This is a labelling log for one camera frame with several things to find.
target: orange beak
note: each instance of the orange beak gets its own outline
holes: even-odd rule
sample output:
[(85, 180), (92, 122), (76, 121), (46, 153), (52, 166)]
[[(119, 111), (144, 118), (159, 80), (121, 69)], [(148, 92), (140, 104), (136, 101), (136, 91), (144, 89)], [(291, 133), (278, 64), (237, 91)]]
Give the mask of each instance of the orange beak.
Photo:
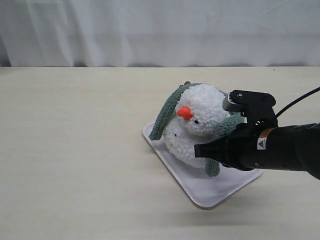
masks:
[(177, 112), (176, 112), (176, 114), (179, 116), (179, 117), (183, 117), (184, 118), (184, 120), (190, 120), (192, 117), (193, 117), (193, 115), (192, 115), (192, 113), (191, 113), (191, 110), (187, 107), (187, 106), (184, 106), (184, 107), (182, 107), (182, 108), (180, 108)]

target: white backdrop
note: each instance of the white backdrop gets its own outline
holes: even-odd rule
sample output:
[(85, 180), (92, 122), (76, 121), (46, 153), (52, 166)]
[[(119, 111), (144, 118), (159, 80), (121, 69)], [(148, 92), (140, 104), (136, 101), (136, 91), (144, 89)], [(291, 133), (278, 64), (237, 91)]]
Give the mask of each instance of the white backdrop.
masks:
[(319, 0), (0, 0), (12, 66), (320, 66)]

